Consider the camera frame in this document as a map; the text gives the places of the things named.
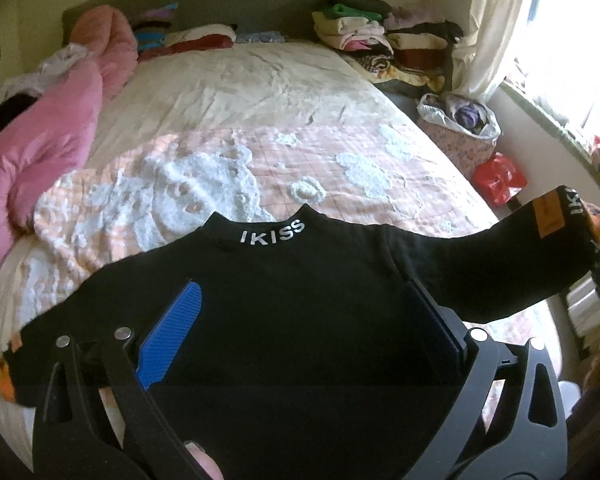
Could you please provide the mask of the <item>person's hand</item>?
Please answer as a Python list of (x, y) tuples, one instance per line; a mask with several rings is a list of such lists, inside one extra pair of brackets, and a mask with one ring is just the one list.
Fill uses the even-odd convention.
[(212, 460), (211, 456), (206, 453), (204, 448), (194, 441), (186, 441), (184, 443), (186, 450), (202, 467), (212, 480), (223, 480), (223, 474), (218, 464)]

